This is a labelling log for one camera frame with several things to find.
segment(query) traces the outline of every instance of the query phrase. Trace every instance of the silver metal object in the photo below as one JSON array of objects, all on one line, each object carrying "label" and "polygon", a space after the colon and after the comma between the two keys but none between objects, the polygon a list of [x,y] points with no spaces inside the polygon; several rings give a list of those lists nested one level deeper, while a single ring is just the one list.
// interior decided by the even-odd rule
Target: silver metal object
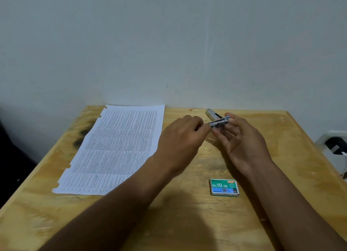
[{"label": "silver metal object", "polygon": [[223,118],[222,116],[220,116],[219,114],[217,114],[215,111],[213,111],[210,108],[206,110],[206,115],[213,121]]},{"label": "silver metal object", "polygon": [[217,114],[215,111],[213,111],[212,109],[207,109],[206,110],[206,115],[213,120],[212,122],[209,123],[209,125],[212,128],[217,128],[217,127],[222,127],[225,124],[228,123],[229,120],[229,116],[226,116],[225,118],[223,118],[222,116],[220,116],[219,114]]}]

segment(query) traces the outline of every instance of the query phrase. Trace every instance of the table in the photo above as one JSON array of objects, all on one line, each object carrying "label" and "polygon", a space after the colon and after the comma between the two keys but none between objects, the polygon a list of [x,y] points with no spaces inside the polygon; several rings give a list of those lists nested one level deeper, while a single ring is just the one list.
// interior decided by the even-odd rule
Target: table
[{"label": "table", "polygon": [[[0,210],[0,246],[36,250],[101,196],[54,194],[58,179],[103,106],[87,106]],[[224,114],[227,110],[215,110]],[[286,111],[230,110],[264,135],[271,156],[304,197],[347,240],[347,184]],[[166,108],[163,128],[205,109]],[[237,179],[240,196],[211,196],[209,179]],[[275,250],[280,243],[254,191],[212,134],[183,174],[150,206],[124,250]]]}]

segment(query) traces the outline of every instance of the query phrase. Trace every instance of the paper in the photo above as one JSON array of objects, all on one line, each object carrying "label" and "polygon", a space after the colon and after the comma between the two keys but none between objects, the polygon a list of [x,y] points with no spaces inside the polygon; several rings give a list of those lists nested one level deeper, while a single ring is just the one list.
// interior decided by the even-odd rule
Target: paper
[{"label": "paper", "polygon": [[105,195],[157,150],[164,105],[106,107],[52,192]]}]

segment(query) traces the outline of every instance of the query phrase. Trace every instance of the wall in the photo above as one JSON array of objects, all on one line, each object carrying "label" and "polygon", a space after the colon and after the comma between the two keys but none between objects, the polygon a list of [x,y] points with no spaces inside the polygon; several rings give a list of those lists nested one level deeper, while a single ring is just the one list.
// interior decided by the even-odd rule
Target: wall
[{"label": "wall", "polygon": [[39,161],[87,104],[346,130],[347,0],[0,0],[0,118]]}]

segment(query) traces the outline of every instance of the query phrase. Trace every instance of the dark burn mark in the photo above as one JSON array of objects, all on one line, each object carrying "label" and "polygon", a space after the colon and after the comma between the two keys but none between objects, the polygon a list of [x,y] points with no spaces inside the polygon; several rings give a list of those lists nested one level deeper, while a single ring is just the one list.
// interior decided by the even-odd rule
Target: dark burn mark
[{"label": "dark burn mark", "polygon": [[81,130],[80,131],[80,137],[78,139],[76,139],[73,143],[73,146],[76,150],[78,150],[81,145],[82,145],[82,142],[84,140],[84,137],[89,133],[89,131],[92,129],[92,127],[94,126],[96,120],[95,121],[90,121],[89,122],[89,126],[86,127],[84,130]]}]

